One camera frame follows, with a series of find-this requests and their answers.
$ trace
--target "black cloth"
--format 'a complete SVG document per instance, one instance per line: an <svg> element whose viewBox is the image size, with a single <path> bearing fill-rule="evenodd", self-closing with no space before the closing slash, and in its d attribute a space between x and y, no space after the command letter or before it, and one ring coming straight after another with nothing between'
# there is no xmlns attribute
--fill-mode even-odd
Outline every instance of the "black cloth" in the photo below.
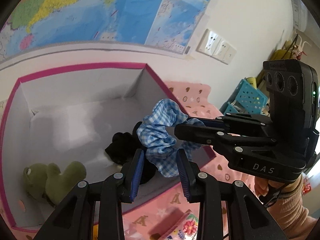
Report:
<svg viewBox="0 0 320 240"><path fill-rule="evenodd" d="M115 133L112 138L112 143L105 149L105 152L109 155L110 159L119 165L124 165L127 162L132 161L134 154L137 149L142 149L146 151L137 135L137 129L142 122L138 122L132 131L132 135L128 132L125 133ZM153 178L156 173L156 166L149 162L146 157L144 157L144 165L140 180L140 185L147 183Z"/></svg>

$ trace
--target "world map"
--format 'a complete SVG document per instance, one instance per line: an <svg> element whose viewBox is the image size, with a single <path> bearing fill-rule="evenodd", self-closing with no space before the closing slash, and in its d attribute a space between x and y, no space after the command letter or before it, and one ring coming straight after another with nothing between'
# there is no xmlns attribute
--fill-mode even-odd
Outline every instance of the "world map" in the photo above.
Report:
<svg viewBox="0 0 320 240"><path fill-rule="evenodd" d="M0 31L0 61L51 44L143 44L182 54L209 0L21 0Z"/></svg>

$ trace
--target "electrical outlet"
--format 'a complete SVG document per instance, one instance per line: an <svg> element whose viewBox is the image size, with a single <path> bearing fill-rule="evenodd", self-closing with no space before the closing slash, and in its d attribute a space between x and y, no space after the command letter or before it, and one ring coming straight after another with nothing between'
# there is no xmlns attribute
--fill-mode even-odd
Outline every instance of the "electrical outlet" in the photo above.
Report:
<svg viewBox="0 0 320 240"><path fill-rule="evenodd" d="M221 37L219 35L209 29L206 29L199 43L197 51L211 56L220 40Z"/></svg>
<svg viewBox="0 0 320 240"><path fill-rule="evenodd" d="M236 53L237 53L236 49L230 46L227 53L224 55L222 62L226 64L230 64L231 60L234 58Z"/></svg>
<svg viewBox="0 0 320 240"><path fill-rule="evenodd" d="M225 56L225 54L227 53L229 47L230 47L230 45L225 40L221 40L219 42L216 50L212 54L212 57L222 61L224 56Z"/></svg>

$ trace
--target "human hand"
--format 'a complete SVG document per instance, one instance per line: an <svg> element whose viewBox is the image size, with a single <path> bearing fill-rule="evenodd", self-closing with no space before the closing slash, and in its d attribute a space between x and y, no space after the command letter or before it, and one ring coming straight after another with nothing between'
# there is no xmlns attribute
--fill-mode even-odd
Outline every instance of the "human hand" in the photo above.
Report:
<svg viewBox="0 0 320 240"><path fill-rule="evenodd" d="M299 185L300 180L301 180L301 177L297 178L294 183L289 184L288 186L284 187L281 190L281 192L285 193L285 192L291 192L291 191L295 190L296 187ZM274 188L280 188L284 185L284 183L276 182L276 181L272 181L272 180L268 180L268 179L263 179L263 178L259 178L259 177L254 177L254 191L258 197L260 195L263 195L263 196L267 195L267 193L269 191L268 185L270 185L271 187L274 187Z"/></svg>

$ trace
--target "blue plastic basket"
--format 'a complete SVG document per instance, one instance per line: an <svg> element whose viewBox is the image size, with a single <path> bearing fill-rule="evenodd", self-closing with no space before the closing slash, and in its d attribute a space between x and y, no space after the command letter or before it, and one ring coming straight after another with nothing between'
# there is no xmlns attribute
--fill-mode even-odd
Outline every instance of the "blue plastic basket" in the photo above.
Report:
<svg viewBox="0 0 320 240"><path fill-rule="evenodd" d="M242 80L236 101L238 101L249 114L261 114L266 106L268 98L259 90L255 89L245 79Z"/></svg>
<svg viewBox="0 0 320 240"><path fill-rule="evenodd" d="M224 111L223 115L226 115L226 113L238 114L239 112L232 104L230 104L230 102L228 102L227 109Z"/></svg>

